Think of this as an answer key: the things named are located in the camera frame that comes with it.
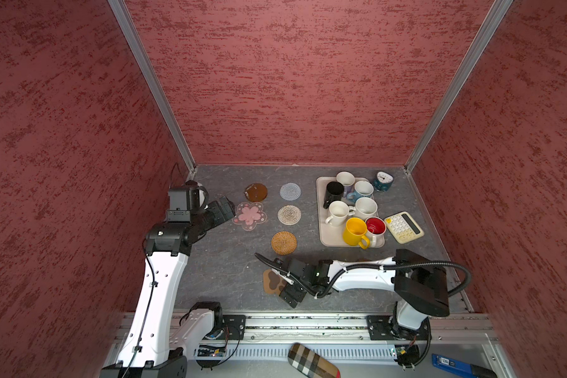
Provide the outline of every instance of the beige tray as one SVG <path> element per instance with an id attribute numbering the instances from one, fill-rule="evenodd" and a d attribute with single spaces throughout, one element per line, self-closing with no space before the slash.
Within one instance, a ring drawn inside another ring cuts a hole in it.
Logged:
<path id="1" fill-rule="evenodd" d="M 325 199 L 325 187 L 330 181 L 336 181 L 335 177 L 320 177 L 317 179 L 317 211 L 319 213 L 319 238 L 324 246 L 328 247 L 350 247 L 342 239 L 342 232 L 344 231 L 344 224 L 340 226 L 332 226 L 325 223 L 327 219 L 327 209 L 323 208 L 323 200 Z M 355 177 L 355 182 L 357 181 L 369 181 L 364 177 Z M 354 203 L 342 198 L 342 201 L 347 205 L 354 206 Z M 370 245 L 370 248 L 380 248 L 384 246 L 384 238 L 381 238 L 381 243 L 376 243 Z"/>

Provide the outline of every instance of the plaid eyeglass case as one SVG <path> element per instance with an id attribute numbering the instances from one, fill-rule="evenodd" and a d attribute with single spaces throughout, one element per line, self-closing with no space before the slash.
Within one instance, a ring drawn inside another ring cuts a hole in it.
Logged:
<path id="1" fill-rule="evenodd" d="M 309 378 L 340 378 L 340 370 L 335 365 L 302 344 L 292 346 L 287 360 Z"/>

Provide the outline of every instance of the yellow calculator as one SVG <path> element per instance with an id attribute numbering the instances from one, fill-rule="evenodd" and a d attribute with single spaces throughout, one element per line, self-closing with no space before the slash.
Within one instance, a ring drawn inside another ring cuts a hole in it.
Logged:
<path id="1" fill-rule="evenodd" d="M 386 228 L 393 234 L 399 244 L 405 244 L 424 236 L 424 231 L 406 211 L 391 215 L 384 221 L 386 222 Z"/>

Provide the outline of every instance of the mug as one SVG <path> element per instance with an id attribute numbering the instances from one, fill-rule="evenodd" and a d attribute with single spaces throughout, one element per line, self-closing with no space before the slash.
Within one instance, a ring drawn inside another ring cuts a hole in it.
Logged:
<path id="1" fill-rule="evenodd" d="M 355 191 L 349 193 L 346 199 L 352 202 L 356 202 L 359 198 L 369 197 L 373 193 L 373 186 L 367 181 L 357 181 L 355 183 Z"/>
<path id="2" fill-rule="evenodd" d="M 344 185 L 337 181 L 330 181 L 325 188 L 325 198 L 323 199 L 323 208 L 329 208 L 334 201 L 340 201 L 344 193 Z"/>
<path id="3" fill-rule="evenodd" d="M 366 220 L 371 216 L 376 216 L 378 204 L 369 197 L 359 198 L 355 203 L 355 216 Z"/>
<path id="4" fill-rule="evenodd" d="M 342 234 L 342 239 L 349 246 L 360 246 L 363 249 L 369 247 L 369 238 L 365 236 L 367 226 L 359 218 L 351 218 L 346 221 L 346 227 Z"/>
<path id="5" fill-rule="evenodd" d="M 386 224 L 384 221 L 377 216 L 371 216 L 366 221 L 367 236 L 372 245 L 380 244 L 384 242 L 384 232 L 386 231 Z"/>
<path id="6" fill-rule="evenodd" d="M 353 206 L 349 207 L 342 201 L 334 201 L 329 205 L 327 211 L 329 216 L 325 220 L 325 223 L 329 223 L 332 226 L 340 226 L 346 221 L 347 216 L 355 214 L 354 210 L 355 208 Z"/>
<path id="7" fill-rule="evenodd" d="M 346 198 L 348 193 L 353 191 L 353 186 L 355 185 L 355 176 L 350 172 L 340 172 L 336 175 L 336 181 L 344 185 L 344 193 L 342 197 Z"/>
<path id="8" fill-rule="evenodd" d="M 378 172 L 373 179 L 373 186 L 378 192 L 385 192 L 393 185 L 394 178 L 386 172 Z"/>

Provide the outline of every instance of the yellow mug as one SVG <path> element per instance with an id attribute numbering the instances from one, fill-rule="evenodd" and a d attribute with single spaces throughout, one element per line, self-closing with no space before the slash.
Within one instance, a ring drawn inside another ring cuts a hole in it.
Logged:
<path id="1" fill-rule="evenodd" d="M 351 218 L 346 221 L 346 227 L 342 238 L 349 246 L 360 246 L 363 249 L 369 247 L 369 238 L 365 236 L 367 225 L 359 218 Z"/>

